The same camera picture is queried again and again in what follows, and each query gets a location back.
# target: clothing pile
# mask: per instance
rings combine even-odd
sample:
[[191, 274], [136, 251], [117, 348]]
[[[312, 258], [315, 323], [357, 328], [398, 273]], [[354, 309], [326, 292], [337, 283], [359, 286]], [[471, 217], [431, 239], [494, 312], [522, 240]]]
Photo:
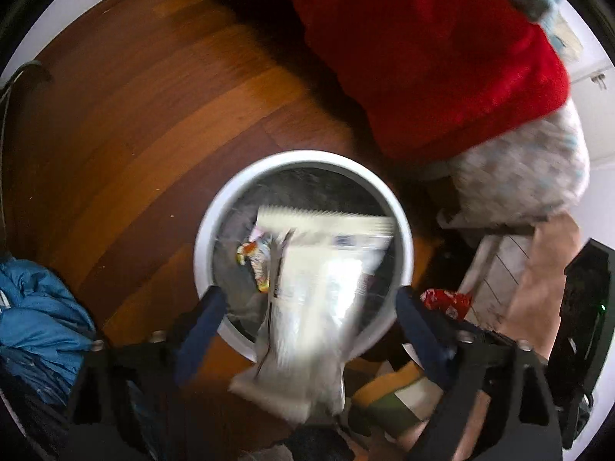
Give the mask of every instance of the clothing pile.
[[[364, 107], [382, 152], [450, 163], [472, 226], [552, 216], [587, 186], [556, 52], [575, 48], [558, 33], [559, 1], [292, 0], [306, 42]], [[480, 209], [484, 200], [495, 202]]]
[[48, 269], [9, 258], [0, 264], [0, 365], [46, 404], [65, 406], [94, 322]]

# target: white cabinet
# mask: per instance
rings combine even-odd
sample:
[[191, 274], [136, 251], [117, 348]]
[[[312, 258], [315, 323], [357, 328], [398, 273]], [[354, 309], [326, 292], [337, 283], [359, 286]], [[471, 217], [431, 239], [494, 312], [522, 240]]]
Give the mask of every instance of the white cabinet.
[[572, 84], [592, 168], [615, 164], [615, 69], [610, 66]]

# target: red wrapper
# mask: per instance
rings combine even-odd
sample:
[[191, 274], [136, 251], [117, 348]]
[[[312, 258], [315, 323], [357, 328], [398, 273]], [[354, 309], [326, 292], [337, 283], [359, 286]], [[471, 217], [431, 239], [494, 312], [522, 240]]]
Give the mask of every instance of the red wrapper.
[[472, 296], [446, 289], [428, 289], [421, 294], [421, 301], [429, 310], [439, 310], [451, 319], [460, 321], [465, 319], [467, 311], [470, 310]]

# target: blue jacket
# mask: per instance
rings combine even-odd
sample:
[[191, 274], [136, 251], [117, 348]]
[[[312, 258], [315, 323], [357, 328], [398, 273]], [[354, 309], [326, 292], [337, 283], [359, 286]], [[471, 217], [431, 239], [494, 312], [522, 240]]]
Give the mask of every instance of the blue jacket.
[[85, 309], [48, 269], [15, 258], [0, 264], [0, 363], [41, 400], [66, 405], [95, 331]]

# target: red garment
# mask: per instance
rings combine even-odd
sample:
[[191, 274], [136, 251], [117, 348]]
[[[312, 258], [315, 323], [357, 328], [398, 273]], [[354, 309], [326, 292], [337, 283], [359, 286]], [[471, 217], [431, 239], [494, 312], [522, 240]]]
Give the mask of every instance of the red garment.
[[292, 0], [308, 45], [367, 111], [382, 151], [431, 161], [568, 97], [542, 29], [508, 0]]

